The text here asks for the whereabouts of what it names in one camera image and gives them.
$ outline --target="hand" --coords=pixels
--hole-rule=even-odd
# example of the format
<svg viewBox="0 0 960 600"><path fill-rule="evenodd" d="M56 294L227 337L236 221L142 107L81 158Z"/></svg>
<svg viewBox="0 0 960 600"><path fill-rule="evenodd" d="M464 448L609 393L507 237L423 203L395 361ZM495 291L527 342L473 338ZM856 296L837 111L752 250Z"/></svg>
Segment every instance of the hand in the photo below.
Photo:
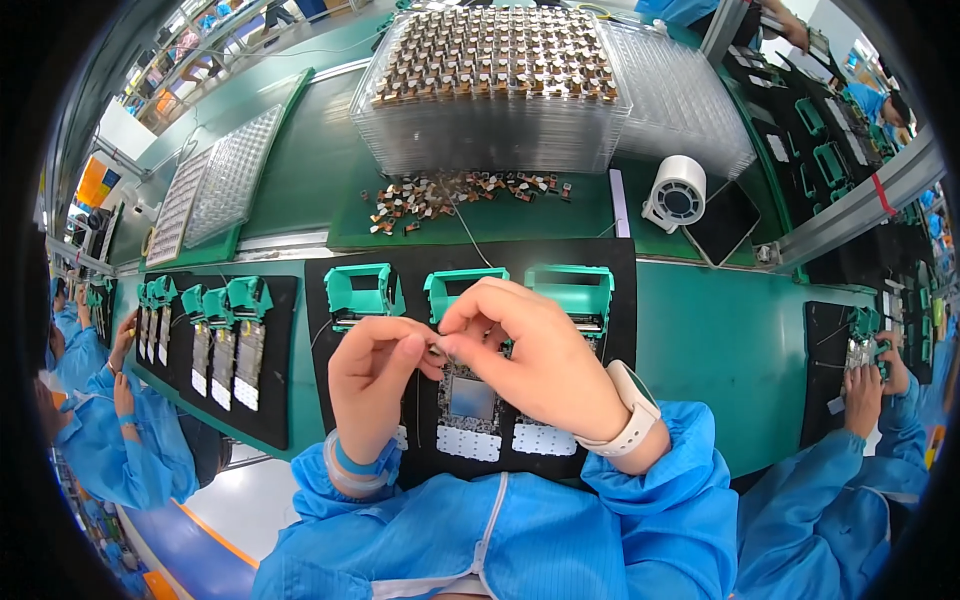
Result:
<svg viewBox="0 0 960 600"><path fill-rule="evenodd" d="M133 414L133 394L127 376L119 372L113 378L113 409L117 417Z"/></svg>
<svg viewBox="0 0 960 600"><path fill-rule="evenodd" d="M113 348L110 350L109 367L116 375L123 369L123 361L133 347L133 340L136 337L136 309L127 315L117 327L116 337L113 338Z"/></svg>
<svg viewBox="0 0 960 600"><path fill-rule="evenodd" d="M880 418L880 369L876 365L854 367L844 372L843 384L847 390L844 427L866 440Z"/></svg>
<svg viewBox="0 0 960 600"><path fill-rule="evenodd" d="M910 372L900 357L900 340L893 331L880 331L876 335L878 342L888 341L891 348L876 359L887 363L887 382L883 386L884 394L903 394L910 387Z"/></svg>
<svg viewBox="0 0 960 600"><path fill-rule="evenodd" d="M400 398L414 369L443 379L445 358L427 351L439 337L404 317L364 317L344 336L327 373L340 446L351 460L372 463L394 436Z"/></svg>
<svg viewBox="0 0 960 600"><path fill-rule="evenodd" d="M439 330L440 348L536 420L607 442L630 419L570 318L521 285L484 277L446 309ZM497 351L508 338L514 341L510 360Z"/></svg>
<svg viewBox="0 0 960 600"><path fill-rule="evenodd" d="M806 26L790 12L778 14L777 17L783 27L783 37L806 54L810 49L810 34Z"/></svg>
<svg viewBox="0 0 960 600"><path fill-rule="evenodd" d="M77 287L77 316L90 321L90 307L86 303L86 285Z"/></svg>

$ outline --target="orange floor stripe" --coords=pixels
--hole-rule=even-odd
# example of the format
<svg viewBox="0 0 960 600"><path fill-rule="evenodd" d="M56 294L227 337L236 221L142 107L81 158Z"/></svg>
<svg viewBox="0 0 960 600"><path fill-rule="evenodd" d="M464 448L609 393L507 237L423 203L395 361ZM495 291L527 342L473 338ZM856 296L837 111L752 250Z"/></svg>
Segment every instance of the orange floor stripe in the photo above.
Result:
<svg viewBox="0 0 960 600"><path fill-rule="evenodd" d="M233 545L233 544L230 543L229 541L225 540L223 536L221 536L220 534L218 534L218 533L217 533L215 530L213 530L209 525L207 525L206 523L204 523L198 516L194 515L194 514L193 514L193 511L191 511L190 509L186 508L185 506L183 506L182 504L180 504L180 503L177 502L176 500L174 500L173 503L176 504L177 506L179 506L179 507L186 513L187 516L189 516L190 518L193 519L193 522L197 523L197 525L199 525L201 529L203 529L204 531L206 531L212 538L214 538L216 541L218 541L218 542L220 542L221 544L223 544L224 547L225 547L227 550L229 550L229 551L232 552L233 554L235 554L235 555L237 555L238 557L240 557L240 560L241 560L241 561L243 561L243 562L246 563L246 564L249 564L249 565L252 566L253 568L260 568L260 561L255 561L255 560L252 559L251 557L247 556L247 554L246 554L243 550L241 550L240 548L236 547L235 545Z"/></svg>

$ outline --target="red tape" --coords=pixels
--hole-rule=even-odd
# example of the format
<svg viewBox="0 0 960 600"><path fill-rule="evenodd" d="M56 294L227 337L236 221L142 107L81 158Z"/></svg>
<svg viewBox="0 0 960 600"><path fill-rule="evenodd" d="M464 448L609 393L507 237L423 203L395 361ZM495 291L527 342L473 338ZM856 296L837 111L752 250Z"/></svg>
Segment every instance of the red tape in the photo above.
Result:
<svg viewBox="0 0 960 600"><path fill-rule="evenodd" d="M883 206L883 209L886 210L887 214L891 217L897 214L897 211L891 208L887 203L887 193L883 191L883 186L880 185L880 178L876 176L876 173L874 173L870 176L870 179L874 180L876 194L880 197L880 205Z"/></svg>

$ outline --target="white zipper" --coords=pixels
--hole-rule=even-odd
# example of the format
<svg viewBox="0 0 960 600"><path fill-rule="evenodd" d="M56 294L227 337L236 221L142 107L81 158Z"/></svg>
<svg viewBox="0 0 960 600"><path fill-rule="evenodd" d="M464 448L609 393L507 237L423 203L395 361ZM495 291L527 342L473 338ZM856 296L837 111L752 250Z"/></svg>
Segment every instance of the white zipper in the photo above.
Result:
<svg viewBox="0 0 960 600"><path fill-rule="evenodd" d="M496 518L500 515L500 507L503 506L503 496L507 495L507 480L509 475L506 472L500 473L500 489L496 491L496 501L493 502L493 512L490 520L487 521L487 530L483 532L483 539L477 542L473 550L473 564L470 566L470 572L480 576L480 583L487 589L490 598L496 600L496 594L490 589L487 583L487 577L483 572L483 562L487 558L487 548L490 546L490 538L493 535L493 526L496 524Z"/></svg>
<svg viewBox="0 0 960 600"><path fill-rule="evenodd" d="M493 535L493 526L496 524L496 518L500 514L500 507L503 506L503 497L507 494L507 482L509 475L506 472L500 473L500 487L496 492L496 500L493 502L493 509L490 518L487 521L487 528L483 532L483 538L476 542L473 547L473 562L470 568L462 573L450 575L449 577L428 577L423 579L390 579L384 581L371 582L373 600L387 600L389 598L409 598L411 596L424 595L431 589L445 588L454 581L469 574L480 576L480 583L486 589L492 600L497 600L496 595L487 585L487 578L484 577L483 563L487 557L487 548L490 546L490 538Z"/></svg>

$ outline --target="clear plastic tray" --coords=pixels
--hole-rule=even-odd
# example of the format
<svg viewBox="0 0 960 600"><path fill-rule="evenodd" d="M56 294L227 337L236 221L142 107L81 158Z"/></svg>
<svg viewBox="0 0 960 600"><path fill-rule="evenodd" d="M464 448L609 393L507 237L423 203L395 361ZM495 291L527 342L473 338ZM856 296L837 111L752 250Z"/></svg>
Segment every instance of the clear plastic tray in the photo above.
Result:
<svg viewBox="0 0 960 600"><path fill-rule="evenodd" d="M197 190L206 172L206 165L216 145L188 158L174 175L167 194L163 198L160 214L156 218L154 236L147 252L147 268L174 260L180 255L183 232L190 217Z"/></svg>
<svg viewBox="0 0 960 600"><path fill-rule="evenodd" d="M597 28L634 101L619 154L690 156L706 172L730 180L756 160L743 120L703 53L645 29L610 22Z"/></svg>
<svg viewBox="0 0 960 600"><path fill-rule="evenodd" d="M441 25L432 29L430 19ZM357 86L350 118L381 169L391 175L439 169L602 172L632 103L629 90L618 84L618 57L607 51L605 33L596 23L587 12L560 8L471 7L401 14ZM444 45L428 46L425 37L414 40L427 31L441 36ZM588 45L579 43L587 36ZM580 49L596 54L578 54ZM490 56L489 67L482 62L485 56ZM537 64L539 57L546 57L547 64ZM385 101L379 86L387 74L388 90L397 79L408 77L397 76L394 58L409 64L409 79L400 83L415 85L406 95L401 86L396 100ZM554 65L555 60L562 64ZM601 66L604 61L609 71ZM414 76L418 66L420 74ZM551 87L544 88L544 95L536 76L547 70ZM433 74L437 77L429 83ZM526 84L519 75L526 77ZM574 75L580 75L576 85ZM450 89L464 77L471 79L465 91L444 92L447 76ZM590 95L593 89L597 92Z"/></svg>
<svg viewBox="0 0 960 600"><path fill-rule="evenodd" d="M217 142L193 203L184 246L194 248L247 221L282 115L283 106L276 105Z"/></svg>

